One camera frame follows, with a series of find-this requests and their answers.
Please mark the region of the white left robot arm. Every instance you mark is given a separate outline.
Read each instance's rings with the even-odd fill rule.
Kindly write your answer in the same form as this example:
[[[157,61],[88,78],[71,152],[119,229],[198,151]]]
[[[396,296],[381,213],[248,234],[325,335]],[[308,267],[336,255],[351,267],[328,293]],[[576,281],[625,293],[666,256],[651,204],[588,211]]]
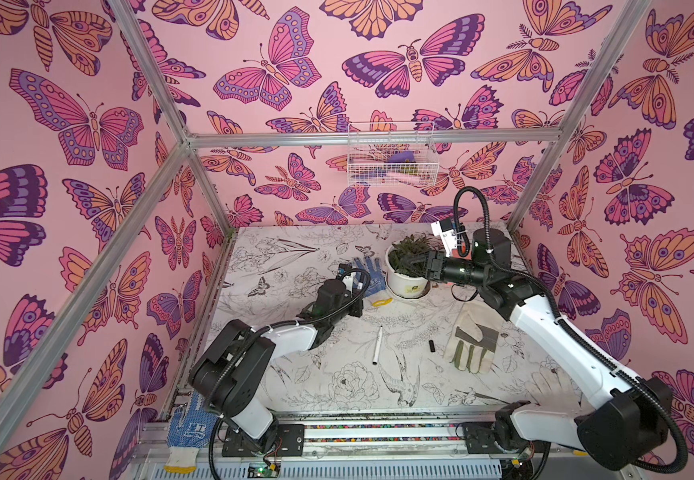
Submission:
[[[258,329],[240,319],[229,321],[190,371],[189,384],[203,397],[206,410],[257,449],[270,449],[279,422],[257,396],[268,366],[318,348],[344,317],[360,317],[371,281],[367,270],[342,264],[296,318]]]

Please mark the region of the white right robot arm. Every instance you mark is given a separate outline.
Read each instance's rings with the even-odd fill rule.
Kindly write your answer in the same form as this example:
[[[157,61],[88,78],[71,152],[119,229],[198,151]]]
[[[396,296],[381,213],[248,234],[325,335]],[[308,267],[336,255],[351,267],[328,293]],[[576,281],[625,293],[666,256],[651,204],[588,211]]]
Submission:
[[[438,222],[442,251],[425,260],[425,278],[475,288],[503,320],[528,334],[568,374],[592,407],[589,413],[559,410],[547,403],[513,402],[500,409],[492,431],[496,445],[516,452],[530,444],[557,444],[588,454],[618,471],[629,465],[676,474],[687,465],[688,442],[672,416],[673,393],[658,378],[645,379],[583,335],[561,313],[549,287],[501,260],[492,241],[488,201],[475,187],[464,188],[481,204],[481,229],[467,234],[460,216]]]

